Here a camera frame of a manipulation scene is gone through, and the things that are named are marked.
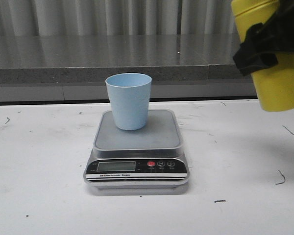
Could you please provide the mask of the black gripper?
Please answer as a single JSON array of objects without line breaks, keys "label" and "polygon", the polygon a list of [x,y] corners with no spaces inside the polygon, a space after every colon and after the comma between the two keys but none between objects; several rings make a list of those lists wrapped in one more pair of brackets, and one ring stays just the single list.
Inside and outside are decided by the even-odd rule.
[{"label": "black gripper", "polygon": [[265,23],[252,25],[233,60],[246,76],[276,66],[276,52],[294,54],[294,0],[280,0],[277,10]]}]

